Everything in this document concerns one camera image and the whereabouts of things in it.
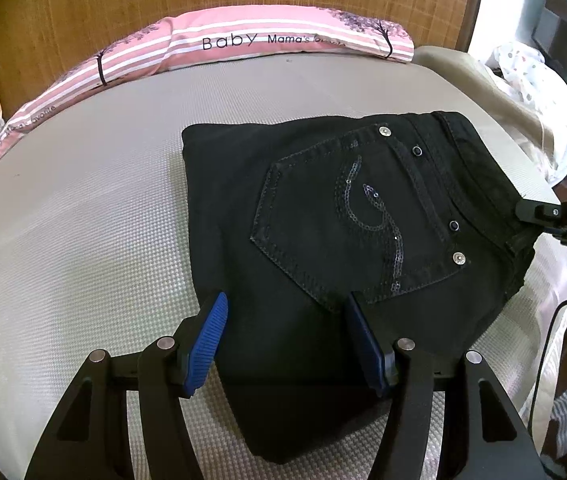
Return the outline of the black denim pants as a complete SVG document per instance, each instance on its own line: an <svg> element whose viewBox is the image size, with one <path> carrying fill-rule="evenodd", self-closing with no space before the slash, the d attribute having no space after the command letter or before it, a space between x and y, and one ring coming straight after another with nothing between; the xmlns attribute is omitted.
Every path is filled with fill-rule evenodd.
<svg viewBox="0 0 567 480"><path fill-rule="evenodd" d="M387 405L364 332L457 358L535 254L519 192L455 112L200 124L182 142L195 292L227 296L218 374L270 462Z"/></svg>

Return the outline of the polka dot white cloth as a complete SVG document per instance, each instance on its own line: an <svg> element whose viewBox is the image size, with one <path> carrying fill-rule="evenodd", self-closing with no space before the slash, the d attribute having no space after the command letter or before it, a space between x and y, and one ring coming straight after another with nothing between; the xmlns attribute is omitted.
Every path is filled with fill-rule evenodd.
<svg viewBox="0 0 567 480"><path fill-rule="evenodd" d="M550 185L567 176L567 83L538 50L514 41L493 51L492 81L505 96L497 122Z"/></svg>

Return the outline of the beige blanket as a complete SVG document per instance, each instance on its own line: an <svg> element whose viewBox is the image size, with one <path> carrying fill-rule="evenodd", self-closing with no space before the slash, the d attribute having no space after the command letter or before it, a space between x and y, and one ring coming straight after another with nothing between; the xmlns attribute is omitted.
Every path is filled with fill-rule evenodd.
<svg viewBox="0 0 567 480"><path fill-rule="evenodd" d="M493 64L488 66L468 52L433 46L419 47L413 55L413 62L438 73L497 121L497 114L506 104L505 96L492 81L496 66L493 55L492 59Z"/></svg>

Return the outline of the beige woven bed mat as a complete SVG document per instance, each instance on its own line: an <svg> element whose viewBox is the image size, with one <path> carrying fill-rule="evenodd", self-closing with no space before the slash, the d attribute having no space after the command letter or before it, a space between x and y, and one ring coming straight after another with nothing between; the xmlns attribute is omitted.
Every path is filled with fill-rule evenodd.
<svg viewBox="0 0 567 480"><path fill-rule="evenodd" d="M495 120L416 64L284 54L104 90L0 160L0 471L21 479L60 397L97 348L172 333L198 307L181 133L200 122L457 110L525 197L556 194Z"/></svg>

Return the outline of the pink striped Baby pillow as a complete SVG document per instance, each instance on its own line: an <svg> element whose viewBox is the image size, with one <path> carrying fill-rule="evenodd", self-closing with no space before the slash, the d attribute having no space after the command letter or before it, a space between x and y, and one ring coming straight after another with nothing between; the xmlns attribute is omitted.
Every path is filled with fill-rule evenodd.
<svg viewBox="0 0 567 480"><path fill-rule="evenodd" d="M291 4L218 6L161 18L117 40L23 104L0 134L0 159L38 125L110 87L191 66L283 53L354 53L409 63L398 23Z"/></svg>

